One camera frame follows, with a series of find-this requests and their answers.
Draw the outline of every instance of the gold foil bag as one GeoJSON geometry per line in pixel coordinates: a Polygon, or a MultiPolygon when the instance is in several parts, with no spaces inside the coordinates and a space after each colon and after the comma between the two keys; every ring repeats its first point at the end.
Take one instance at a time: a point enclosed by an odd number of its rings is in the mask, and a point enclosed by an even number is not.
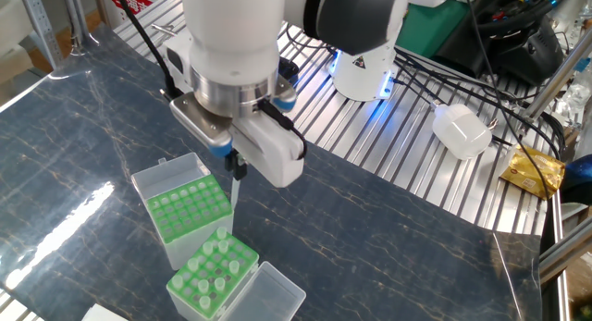
{"type": "MultiPolygon", "coordinates": [[[[535,149],[529,147],[525,147],[525,149],[535,160],[536,165],[543,174],[550,198],[561,186],[565,174],[565,164],[535,149]]],[[[508,152],[504,167],[506,169],[501,173],[500,178],[542,199],[546,199],[545,188],[537,169],[530,162],[520,145],[508,152]]]]}

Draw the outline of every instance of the clear plastic lid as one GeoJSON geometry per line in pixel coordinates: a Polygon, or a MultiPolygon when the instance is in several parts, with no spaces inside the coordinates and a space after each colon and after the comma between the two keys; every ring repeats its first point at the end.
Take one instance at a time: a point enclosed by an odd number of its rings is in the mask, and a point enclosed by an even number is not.
{"type": "Polygon", "coordinates": [[[306,292],[263,262],[220,321],[291,320],[306,292]]]}
{"type": "Polygon", "coordinates": [[[197,154],[189,153],[171,161],[160,159],[157,166],[132,175],[131,180],[145,202],[207,175],[210,171],[197,154]]]}

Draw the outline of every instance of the dark marble table surface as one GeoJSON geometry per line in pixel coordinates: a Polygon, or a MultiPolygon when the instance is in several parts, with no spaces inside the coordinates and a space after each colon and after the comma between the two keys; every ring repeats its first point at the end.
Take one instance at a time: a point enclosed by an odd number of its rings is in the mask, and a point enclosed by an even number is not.
{"type": "MultiPolygon", "coordinates": [[[[0,114],[0,282],[45,320],[95,303],[180,320],[173,276],[130,175],[197,153],[160,69],[111,31],[0,114]]],[[[492,233],[311,145],[275,190],[254,170],[234,233],[307,293],[296,320],[539,320],[534,236],[492,233]]]]}

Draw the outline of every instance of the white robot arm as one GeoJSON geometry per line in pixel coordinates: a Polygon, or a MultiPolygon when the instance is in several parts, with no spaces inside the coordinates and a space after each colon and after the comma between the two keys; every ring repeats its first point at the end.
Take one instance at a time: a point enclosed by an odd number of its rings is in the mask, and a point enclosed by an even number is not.
{"type": "Polygon", "coordinates": [[[305,143],[274,114],[296,100],[278,75],[282,20],[356,55],[387,43],[406,6],[407,0],[183,0],[188,32],[162,52],[187,92],[171,110],[213,154],[234,148],[274,186],[286,187],[302,174],[305,143]]]}

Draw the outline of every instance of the pipette tip box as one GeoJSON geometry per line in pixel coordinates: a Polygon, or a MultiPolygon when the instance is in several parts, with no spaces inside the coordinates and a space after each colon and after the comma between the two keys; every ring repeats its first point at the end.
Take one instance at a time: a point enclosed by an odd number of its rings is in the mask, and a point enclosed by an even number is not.
{"type": "Polygon", "coordinates": [[[190,321],[291,320],[306,293],[258,261],[258,253],[218,228],[166,289],[190,321]]]}
{"type": "Polygon", "coordinates": [[[217,229],[232,232],[234,212],[197,154],[185,154],[132,176],[174,270],[217,229]]]}

